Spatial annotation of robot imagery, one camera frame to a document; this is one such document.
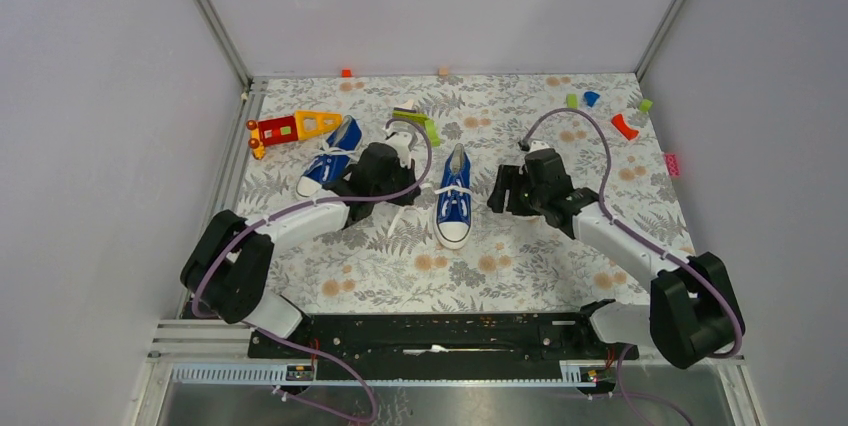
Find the blue sneaker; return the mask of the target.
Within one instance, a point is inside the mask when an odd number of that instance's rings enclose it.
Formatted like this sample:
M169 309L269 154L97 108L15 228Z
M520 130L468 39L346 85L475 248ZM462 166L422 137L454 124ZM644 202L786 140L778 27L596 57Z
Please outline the blue sneaker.
M434 197L427 210L427 231L446 249L462 248L471 236L476 202L471 191L471 165L464 145L458 143L445 160L440 182L421 184Z
M361 140L357 121L350 115L344 116L340 125L320 143L318 153L296 183L295 194L307 198L337 180L351 164Z

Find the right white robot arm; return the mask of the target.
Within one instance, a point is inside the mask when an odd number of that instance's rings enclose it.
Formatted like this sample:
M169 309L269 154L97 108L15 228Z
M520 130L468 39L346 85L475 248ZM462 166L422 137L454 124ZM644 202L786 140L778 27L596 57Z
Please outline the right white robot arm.
M615 216L600 193L575 187L554 149L527 153L523 165L499 166L487 205L495 213L543 218L613 260L648 292L645 305L604 300L582 307L587 322L575 328L573 342L583 356L628 344L654 348L687 369L740 348L744 320L722 260L713 253L682 257L658 245Z

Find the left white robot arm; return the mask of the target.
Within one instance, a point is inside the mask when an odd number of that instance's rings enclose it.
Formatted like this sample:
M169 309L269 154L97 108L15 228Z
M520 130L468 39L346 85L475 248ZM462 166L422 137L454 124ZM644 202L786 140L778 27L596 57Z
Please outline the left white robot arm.
M279 254L369 217L376 204L409 205L419 195L410 146L398 136L370 143L358 162L310 199L267 217L248 220L216 213L180 274L196 316L208 310L228 324L244 323L272 334L288 357L309 347L306 315L270 291L266 282Z

